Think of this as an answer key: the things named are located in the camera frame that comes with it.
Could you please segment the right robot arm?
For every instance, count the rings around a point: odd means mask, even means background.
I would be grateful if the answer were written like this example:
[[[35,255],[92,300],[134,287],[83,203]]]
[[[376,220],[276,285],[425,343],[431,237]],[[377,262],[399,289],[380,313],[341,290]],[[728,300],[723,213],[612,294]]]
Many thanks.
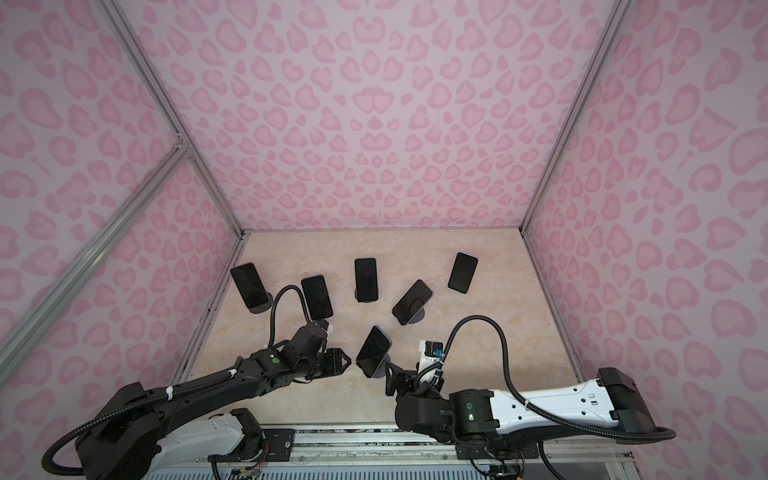
[[[396,399],[399,429],[491,455],[582,435],[654,443],[663,432],[636,382],[616,368],[602,368],[595,379],[575,386],[518,394],[465,389],[443,397],[442,378],[391,363],[386,381],[386,394]]]

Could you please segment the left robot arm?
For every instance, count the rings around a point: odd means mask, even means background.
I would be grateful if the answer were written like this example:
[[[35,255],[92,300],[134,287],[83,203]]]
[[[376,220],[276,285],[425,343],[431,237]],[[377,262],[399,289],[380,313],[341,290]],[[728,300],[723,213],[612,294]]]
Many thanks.
[[[49,474],[87,479],[140,479],[160,455],[159,442],[184,425],[238,401],[343,374],[351,358],[327,346],[315,324],[292,339],[239,357],[221,371],[165,388],[134,382],[118,390],[98,415],[56,440],[41,458]]]

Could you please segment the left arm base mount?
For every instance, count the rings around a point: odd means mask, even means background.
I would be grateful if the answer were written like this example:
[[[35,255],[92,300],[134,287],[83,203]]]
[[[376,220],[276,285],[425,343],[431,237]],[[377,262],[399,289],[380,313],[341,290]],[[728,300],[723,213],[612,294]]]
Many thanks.
[[[246,432],[229,455],[231,462],[287,462],[293,449],[294,429],[266,429]]]

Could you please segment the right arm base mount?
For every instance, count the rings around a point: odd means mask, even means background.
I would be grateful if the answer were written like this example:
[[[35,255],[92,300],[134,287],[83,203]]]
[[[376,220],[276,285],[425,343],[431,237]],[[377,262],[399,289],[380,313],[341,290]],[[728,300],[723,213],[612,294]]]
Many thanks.
[[[500,445],[479,446],[459,444],[455,446],[456,456],[459,460],[536,460],[540,454],[535,444],[524,446],[521,450],[513,450],[504,443]]]

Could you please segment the grey phone stand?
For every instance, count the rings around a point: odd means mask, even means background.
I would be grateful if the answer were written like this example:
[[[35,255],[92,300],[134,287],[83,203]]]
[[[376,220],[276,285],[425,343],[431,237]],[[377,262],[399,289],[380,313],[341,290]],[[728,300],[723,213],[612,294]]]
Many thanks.
[[[378,365],[377,369],[372,374],[372,379],[379,379],[379,378],[385,378],[388,371],[388,365],[390,363],[389,357],[385,357],[382,362]]]

